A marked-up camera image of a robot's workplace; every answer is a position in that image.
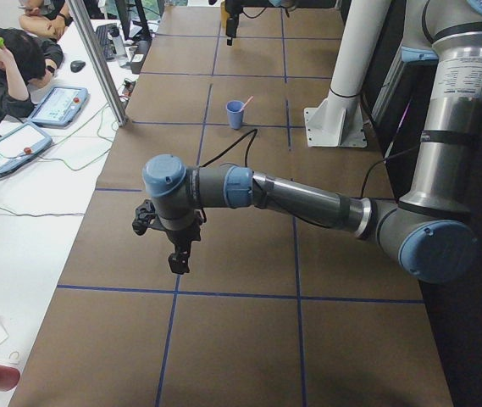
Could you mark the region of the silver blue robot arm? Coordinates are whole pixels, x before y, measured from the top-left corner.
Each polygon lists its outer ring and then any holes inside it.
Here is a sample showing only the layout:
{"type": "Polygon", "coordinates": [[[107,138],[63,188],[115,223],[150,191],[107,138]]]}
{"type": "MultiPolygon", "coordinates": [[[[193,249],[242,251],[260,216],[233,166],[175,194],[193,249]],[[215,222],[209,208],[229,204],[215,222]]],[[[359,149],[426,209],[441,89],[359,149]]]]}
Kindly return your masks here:
{"type": "Polygon", "coordinates": [[[205,209],[255,206],[373,240],[421,281],[457,278],[479,249],[463,200],[482,125],[482,1],[408,2],[402,59],[433,60],[437,68],[412,185],[396,203],[350,198],[248,167],[190,167],[161,154],[143,169],[148,199],[136,209],[134,232],[163,231],[175,247],[170,269],[185,274],[205,209]]]}
{"type": "Polygon", "coordinates": [[[237,30],[242,14],[247,15],[245,8],[261,8],[264,12],[267,8],[280,8],[286,12],[293,11],[299,7],[299,1],[263,1],[261,5],[257,5],[257,1],[224,1],[223,9],[225,11],[224,32],[226,35],[226,43],[229,47],[233,45],[237,38],[237,30]]]}

